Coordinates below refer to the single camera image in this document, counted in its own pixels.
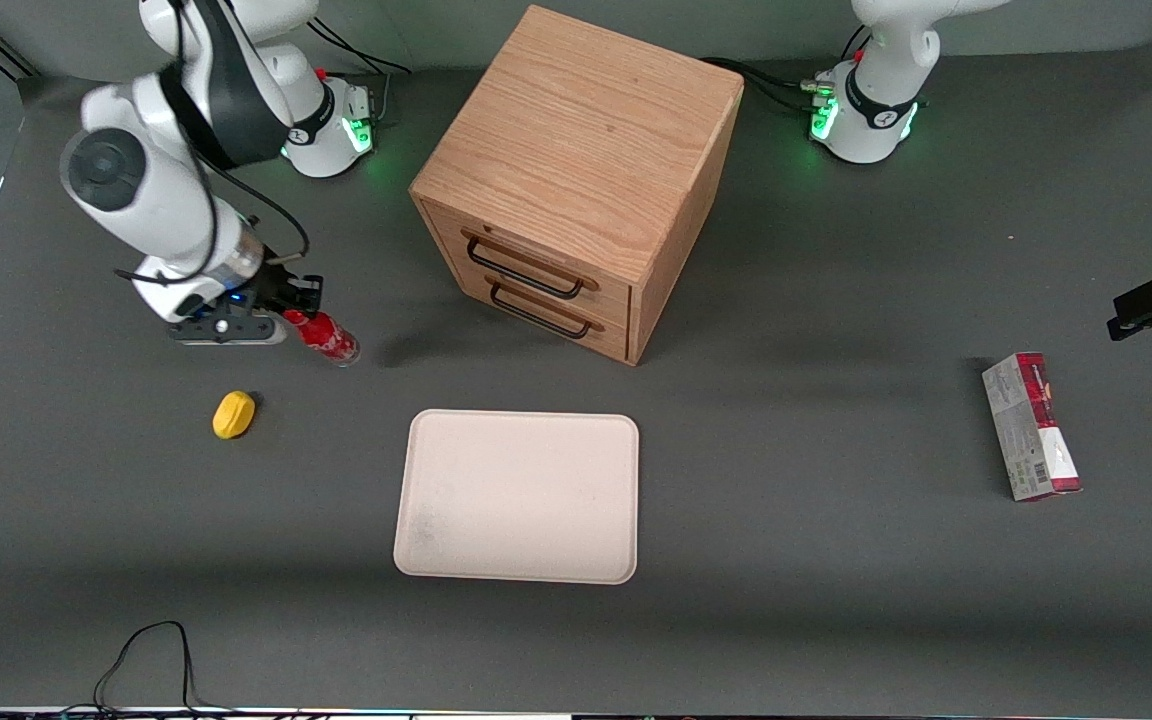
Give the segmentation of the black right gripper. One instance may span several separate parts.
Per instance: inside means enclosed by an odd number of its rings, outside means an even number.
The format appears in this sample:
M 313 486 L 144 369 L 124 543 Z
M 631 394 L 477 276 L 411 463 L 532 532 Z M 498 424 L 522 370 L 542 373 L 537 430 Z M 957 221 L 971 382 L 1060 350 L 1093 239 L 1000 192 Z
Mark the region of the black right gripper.
M 242 316 L 293 314 L 314 319 L 323 296 L 321 275 L 288 275 L 285 268 L 260 268 L 232 291 L 232 310 Z

